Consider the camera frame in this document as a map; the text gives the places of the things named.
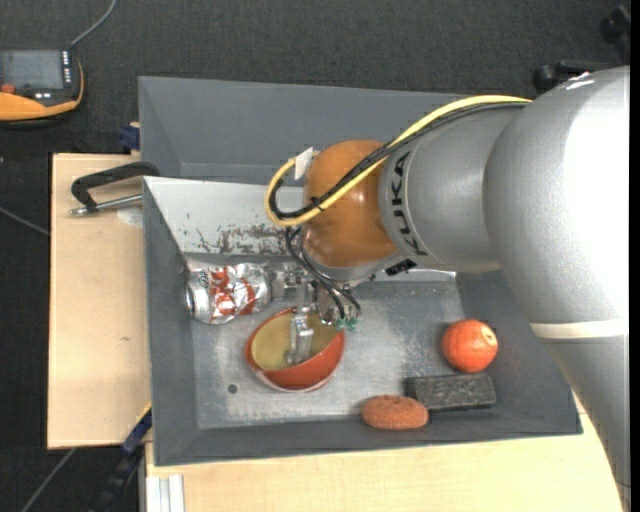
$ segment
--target orange bowl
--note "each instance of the orange bowl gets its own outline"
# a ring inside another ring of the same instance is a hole
[[[290,348],[289,329],[293,310],[286,309],[268,318],[253,332],[244,355],[256,376],[280,391],[308,392],[324,386],[342,359],[344,331],[321,322],[317,313],[309,315],[314,330],[311,357],[290,366],[286,360]]]

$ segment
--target metal tray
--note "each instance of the metal tray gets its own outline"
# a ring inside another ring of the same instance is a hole
[[[143,192],[156,464],[581,432],[569,386],[500,273],[412,272],[358,286],[361,325],[330,383],[304,396],[266,388],[242,360],[252,330],[287,303],[218,327],[187,314],[194,261],[282,251],[259,186],[281,162],[348,138],[390,140],[455,96],[157,77],[141,77],[139,91],[142,158],[165,177],[146,178]],[[358,416],[367,397],[452,371],[437,341],[463,317],[487,321],[501,341],[489,368],[498,403],[433,414],[417,431],[367,427]]]
[[[298,193],[285,189],[285,203],[295,202]],[[362,284],[354,292],[364,314],[358,328],[347,333],[331,381],[307,394],[266,387],[245,364],[244,344],[293,298],[221,326],[191,320],[184,299],[190,267],[286,257],[278,230],[253,229],[267,225],[258,200],[262,194],[259,185],[145,178],[158,465],[581,432],[570,388],[499,272],[412,272]],[[261,253],[265,244],[270,249]],[[367,427],[359,417],[366,398],[402,394],[408,377],[453,373],[439,339],[448,323],[464,317],[486,321],[500,339],[499,355],[488,369],[497,404],[434,413],[415,431]]]

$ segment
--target black floor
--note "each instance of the black floor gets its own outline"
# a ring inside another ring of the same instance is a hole
[[[69,42],[109,3],[0,0],[0,48]],[[0,130],[0,207],[48,228],[50,154],[122,152],[140,75],[535,97],[541,64],[622,63],[598,28],[616,3],[121,0],[79,47],[87,94],[68,120]],[[0,214],[0,254],[0,511],[11,512],[64,452],[45,448],[49,240]],[[79,449],[30,510],[87,510],[117,461],[115,448]],[[136,509],[135,488],[119,508]]]

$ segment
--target display screen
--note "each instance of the display screen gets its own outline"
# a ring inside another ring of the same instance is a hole
[[[2,82],[18,89],[61,89],[62,65],[57,50],[11,50],[2,52]]]

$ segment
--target wooden table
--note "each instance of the wooden table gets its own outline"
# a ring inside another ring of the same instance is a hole
[[[150,400],[142,230],[114,211],[73,218],[73,180],[137,159],[53,158],[50,448],[119,444]],[[106,200],[139,192],[110,185]],[[583,435],[157,467],[184,475],[187,512],[622,510],[584,410]]]

